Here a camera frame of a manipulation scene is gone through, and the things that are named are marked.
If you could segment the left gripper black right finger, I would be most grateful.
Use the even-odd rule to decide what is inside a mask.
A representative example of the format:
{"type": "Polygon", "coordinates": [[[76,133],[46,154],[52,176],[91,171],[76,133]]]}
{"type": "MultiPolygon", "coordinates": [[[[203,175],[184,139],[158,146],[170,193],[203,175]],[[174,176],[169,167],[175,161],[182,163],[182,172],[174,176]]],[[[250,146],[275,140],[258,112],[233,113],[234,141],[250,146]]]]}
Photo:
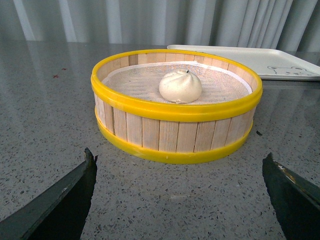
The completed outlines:
{"type": "Polygon", "coordinates": [[[262,161],[262,175],[276,218],[288,240],[320,238],[320,188],[273,160],[262,161]]]}

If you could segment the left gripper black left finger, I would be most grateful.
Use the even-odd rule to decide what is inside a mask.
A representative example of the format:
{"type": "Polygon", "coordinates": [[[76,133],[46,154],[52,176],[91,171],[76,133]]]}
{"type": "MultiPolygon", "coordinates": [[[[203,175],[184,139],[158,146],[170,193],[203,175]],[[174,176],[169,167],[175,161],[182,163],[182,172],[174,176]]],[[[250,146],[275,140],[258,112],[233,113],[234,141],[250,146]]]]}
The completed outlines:
{"type": "Polygon", "coordinates": [[[91,207],[97,157],[85,160],[23,208],[0,223],[2,240],[78,240],[91,207]]]}

